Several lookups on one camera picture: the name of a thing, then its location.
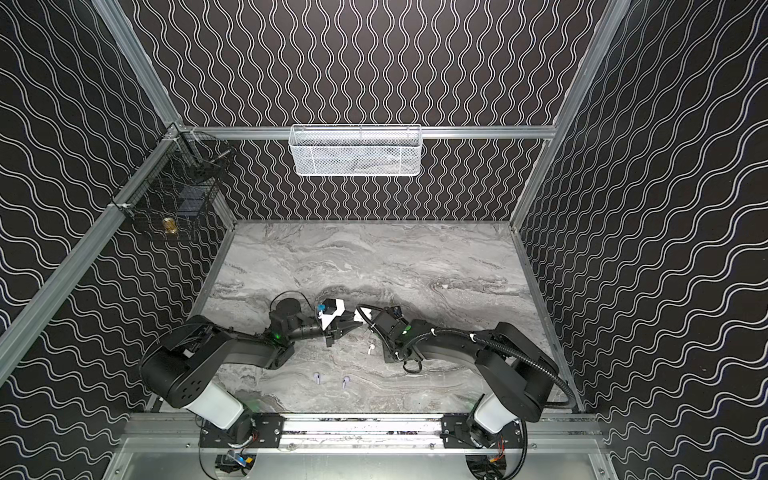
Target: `black wallpaper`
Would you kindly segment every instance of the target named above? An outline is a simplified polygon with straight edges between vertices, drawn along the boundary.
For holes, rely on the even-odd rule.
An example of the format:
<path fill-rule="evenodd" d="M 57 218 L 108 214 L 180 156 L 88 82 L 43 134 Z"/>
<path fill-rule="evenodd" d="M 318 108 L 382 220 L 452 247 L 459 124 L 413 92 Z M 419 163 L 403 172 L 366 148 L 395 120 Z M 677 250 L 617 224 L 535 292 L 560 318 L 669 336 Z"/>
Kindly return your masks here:
<path fill-rule="evenodd" d="M 88 0 L 0 2 L 0 333 L 164 132 Z"/>
<path fill-rule="evenodd" d="M 552 124 L 605 0 L 121 0 L 184 123 Z"/>
<path fill-rule="evenodd" d="M 768 475 L 768 3 L 637 0 L 521 230 L 625 479 Z"/>
<path fill-rule="evenodd" d="M 153 243 L 126 221 L 0 388 L 0 478 L 99 479 L 149 396 L 142 353 L 180 325 L 223 239 Z"/>
<path fill-rule="evenodd" d="M 416 177 L 301 177 L 285 141 L 245 141 L 223 192 L 244 220 L 509 220 L 541 140 L 425 141 Z"/>

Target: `wire basket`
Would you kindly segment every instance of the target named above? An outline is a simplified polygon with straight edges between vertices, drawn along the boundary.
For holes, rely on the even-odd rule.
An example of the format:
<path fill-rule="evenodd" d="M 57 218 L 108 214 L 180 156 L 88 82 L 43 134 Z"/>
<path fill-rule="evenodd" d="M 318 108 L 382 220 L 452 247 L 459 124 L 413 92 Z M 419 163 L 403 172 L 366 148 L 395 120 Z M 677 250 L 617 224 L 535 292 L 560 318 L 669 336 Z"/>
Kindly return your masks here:
<path fill-rule="evenodd" d="M 303 176 L 414 177 L 422 170 L 423 143 L 417 124 L 296 124 L 288 137 Z"/>
<path fill-rule="evenodd" d="M 233 156 L 226 141 L 182 133 L 121 209 L 133 219 L 134 229 L 152 240 L 194 240 L 207 225 Z"/>

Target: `robotic arm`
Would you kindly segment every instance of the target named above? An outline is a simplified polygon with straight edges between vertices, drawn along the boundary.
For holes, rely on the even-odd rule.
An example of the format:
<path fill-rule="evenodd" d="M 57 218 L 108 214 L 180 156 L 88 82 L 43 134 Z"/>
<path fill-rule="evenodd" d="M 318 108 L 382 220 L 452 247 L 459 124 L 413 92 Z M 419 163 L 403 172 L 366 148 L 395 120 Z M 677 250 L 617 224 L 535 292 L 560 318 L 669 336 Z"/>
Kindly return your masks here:
<path fill-rule="evenodd" d="M 254 414 L 211 380 L 223 363 L 243 363 L 279 369 L 293 355 L 299 340 L 323 337 L 326 346 L 367 323 L 384 344 L 385 362 L 444 359 L 476 368 L 493 394 L 482 397 L 466 423 L 453 436 L 488 447 L 509 422 L 537 422 L 543 408 L 572 408 L 575 398 L 558 378 L 558 367 L 533 342 L 509 323 L 493 330 L 468 332 L 442 328 L 417 319 L 409 322 L 400 307 L 357 306 L 348 311 L 343 300 L 327 299 L 314 317 L 287 298 L 270 312 L 270 326 L 261 334 L 225 329 L 201 315 L 162 336 L 141 361 L 141 378 L 149 389 L 174 408 L 197 413 L 215 425 L 233 445 L 253 434 Z M 549 404 L 557 384 L 569 396 L 566 403 Z"/>

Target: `black mounting plate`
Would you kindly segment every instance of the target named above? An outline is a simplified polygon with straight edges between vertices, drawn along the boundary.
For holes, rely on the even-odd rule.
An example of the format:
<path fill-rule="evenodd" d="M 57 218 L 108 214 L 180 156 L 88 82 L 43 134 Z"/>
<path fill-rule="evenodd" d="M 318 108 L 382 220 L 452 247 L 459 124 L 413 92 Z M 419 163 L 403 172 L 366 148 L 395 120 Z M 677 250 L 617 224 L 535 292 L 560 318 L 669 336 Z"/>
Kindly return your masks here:
<path fill-rule="evenodd" d="M 441 419 L 442 432 L 448 430 L 450 435 L 456 434 L 456 429 L 460 428 L 467 422 L 469 415 L 464 414 L 451 414 L 443 415 Z M 517 422 L 509 422 L 502 429 L 501 434 L 504 437 L 504 447 L 506 449 L 521 449 L 522 437 L 520 433 L 520 427 Z M 462 442 L 456 437 L 447 436 L 442 440 L 442 446 L 446 449 L 475 449 L 477 448 L 473 443 Z"/>
<path fill-rule="evenodd" d="M 280 438 L 283 436 L 283 423 L 285 418 L 276 413 L 258 413 L 252 417 L 256 431 L 259 433 L 257 440 L 249 449 L 276 449 L 280 446 Z M 228 449 L 231 440 L 226 433 L 209 423 L 203 423 L 200 431 L 200 447 L 203 449 Z"/>

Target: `black wire basket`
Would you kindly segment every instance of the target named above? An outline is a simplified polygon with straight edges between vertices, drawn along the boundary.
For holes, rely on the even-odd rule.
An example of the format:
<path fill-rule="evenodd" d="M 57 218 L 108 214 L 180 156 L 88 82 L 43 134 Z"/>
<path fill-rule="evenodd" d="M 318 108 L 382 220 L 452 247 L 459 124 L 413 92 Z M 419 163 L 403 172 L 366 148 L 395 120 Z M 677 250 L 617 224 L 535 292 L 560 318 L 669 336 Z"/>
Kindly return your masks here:
<path fill-rule="evenodd" d="M 152 240 L 195 240 L 234 152 L 229 142 L 208 134 L 180 134 L 121 209 Z"/>

